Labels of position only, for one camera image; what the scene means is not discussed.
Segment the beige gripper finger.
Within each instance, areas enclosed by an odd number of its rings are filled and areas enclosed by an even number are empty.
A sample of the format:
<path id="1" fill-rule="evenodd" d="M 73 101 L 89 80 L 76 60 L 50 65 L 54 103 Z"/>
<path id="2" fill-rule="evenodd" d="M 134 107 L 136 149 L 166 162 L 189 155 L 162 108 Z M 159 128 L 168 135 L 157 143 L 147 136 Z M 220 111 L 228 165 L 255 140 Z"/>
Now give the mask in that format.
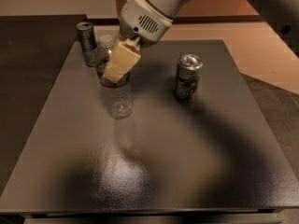
<path id="1" fill-rule="evenodd" d="M 119 82 L 140 60 L 140 38 L 118 41 L 110 60 L 104 70 L 103 78 L 117 83 Z"/>

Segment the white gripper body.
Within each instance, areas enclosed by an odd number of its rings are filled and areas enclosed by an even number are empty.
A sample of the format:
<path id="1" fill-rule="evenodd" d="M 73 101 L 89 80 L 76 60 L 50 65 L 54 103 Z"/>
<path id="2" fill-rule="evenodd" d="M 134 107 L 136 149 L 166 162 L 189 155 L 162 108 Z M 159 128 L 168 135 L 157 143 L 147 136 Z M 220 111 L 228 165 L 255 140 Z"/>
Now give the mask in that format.
<path id="1" fill-rule="evenodd" d="M 156 44 L 173 22 L 147 0 L 127 0 L 119 21 L 121 35 L 129 39 L 139 37 L 141 47 Z"/>

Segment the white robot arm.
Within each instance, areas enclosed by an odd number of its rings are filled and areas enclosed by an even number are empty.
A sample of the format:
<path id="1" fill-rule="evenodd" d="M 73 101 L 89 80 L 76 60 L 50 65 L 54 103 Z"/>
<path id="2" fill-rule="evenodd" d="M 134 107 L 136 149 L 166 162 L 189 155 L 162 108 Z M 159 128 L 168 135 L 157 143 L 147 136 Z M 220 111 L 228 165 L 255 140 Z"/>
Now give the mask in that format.
<path id="1" fill-rule="evenodd" d="M 117 83 L 140 60 L 141 48 L 155 45 L 174 17 L 190 0 L 127 0 L 119 16 L 120 38 L 112 51 L 103 78 Z"/>

